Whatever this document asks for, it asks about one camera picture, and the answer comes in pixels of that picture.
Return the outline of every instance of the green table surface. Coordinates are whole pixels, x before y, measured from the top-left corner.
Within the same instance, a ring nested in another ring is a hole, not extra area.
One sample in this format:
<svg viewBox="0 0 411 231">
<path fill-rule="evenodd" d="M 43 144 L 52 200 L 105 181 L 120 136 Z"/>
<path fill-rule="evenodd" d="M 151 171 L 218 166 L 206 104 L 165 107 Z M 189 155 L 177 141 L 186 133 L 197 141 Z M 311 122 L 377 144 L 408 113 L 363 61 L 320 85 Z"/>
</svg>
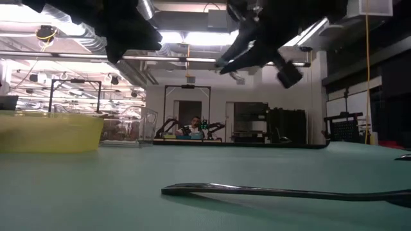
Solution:
<svg viewBox="0 0 411 231">
<path fill-rule="evenodd" d="M 407 152 L 331 143 L 323 150 L 152 146 L 82 154 L 0 154 L 0 230 L 411 230 L 411 209 L 203 194 L 161 188 L 202 182 L 373 193 L 411 188 Z"/>
</svg>

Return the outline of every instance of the red object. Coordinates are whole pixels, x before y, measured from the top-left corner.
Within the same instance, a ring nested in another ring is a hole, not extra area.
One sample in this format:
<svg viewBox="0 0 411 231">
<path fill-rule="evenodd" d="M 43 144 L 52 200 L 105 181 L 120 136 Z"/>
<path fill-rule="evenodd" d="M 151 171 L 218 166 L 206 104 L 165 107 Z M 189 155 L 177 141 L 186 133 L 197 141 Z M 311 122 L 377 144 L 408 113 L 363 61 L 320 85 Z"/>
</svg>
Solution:
<svg viewBox="0 0 411 231">
<path fill-rule="evenodd" d="M 387 148 L 404 149 L 404 147 L 398 145 L 397 141 L 378 141 L 378 144 Z"/>
</svg>

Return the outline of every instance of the yellow container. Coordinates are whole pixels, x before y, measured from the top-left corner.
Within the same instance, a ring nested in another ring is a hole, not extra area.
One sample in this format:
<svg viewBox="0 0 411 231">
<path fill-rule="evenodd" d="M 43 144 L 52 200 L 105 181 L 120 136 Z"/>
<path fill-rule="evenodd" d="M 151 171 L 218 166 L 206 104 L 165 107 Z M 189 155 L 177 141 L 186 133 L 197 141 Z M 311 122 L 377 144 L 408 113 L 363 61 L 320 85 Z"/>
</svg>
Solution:
<svg viewBox="0 0 411 231">
<path fill-rule="evenodd" d="M 0 152 L 92 151 L 102 129 L 103 119 L 87 115 L 0 111 Z"/>
</svg>

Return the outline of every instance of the transparent plastic container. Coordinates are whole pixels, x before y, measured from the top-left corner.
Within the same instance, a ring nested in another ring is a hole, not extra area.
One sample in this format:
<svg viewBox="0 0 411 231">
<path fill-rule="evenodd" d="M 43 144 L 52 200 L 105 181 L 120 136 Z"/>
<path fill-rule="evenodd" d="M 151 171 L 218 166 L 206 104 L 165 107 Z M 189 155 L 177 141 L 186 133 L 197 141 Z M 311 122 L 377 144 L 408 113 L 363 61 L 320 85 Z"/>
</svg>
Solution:
<svg viewBox="0 0 411 231">
<path fill-rule="evenodd" d="M 0 111 L 0 152 L 80 153 L 98 148 L 103 119 L 68 113 Z"/>
<path fill-rule="evenodd" d="M 153 144 L 157 112 L 140 106 L 120 115 L 107 115 L 101 132 L 101 146 L 141 147 Z"/>
</svg>

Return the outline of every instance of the man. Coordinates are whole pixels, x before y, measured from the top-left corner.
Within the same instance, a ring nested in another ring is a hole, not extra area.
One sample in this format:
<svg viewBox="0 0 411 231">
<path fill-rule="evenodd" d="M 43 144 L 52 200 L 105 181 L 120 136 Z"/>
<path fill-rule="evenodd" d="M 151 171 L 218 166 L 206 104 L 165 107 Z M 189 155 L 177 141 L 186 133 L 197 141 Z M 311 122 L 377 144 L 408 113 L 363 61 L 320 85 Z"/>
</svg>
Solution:
<svg viewBox="0 0 411 231">
<path fill-rule="evenodd" d="M 200 126 L 201 118 L 198 116 L 193 117 L 191 120 L 191 124 L 187 125 L 185 127 L 189 128 L 191 133 L 198 133 L 200 131 L 199 126 Z M 183 135 L 182 129 L 178 130 L 175 132 L 175 135 Z"/>
</svg>

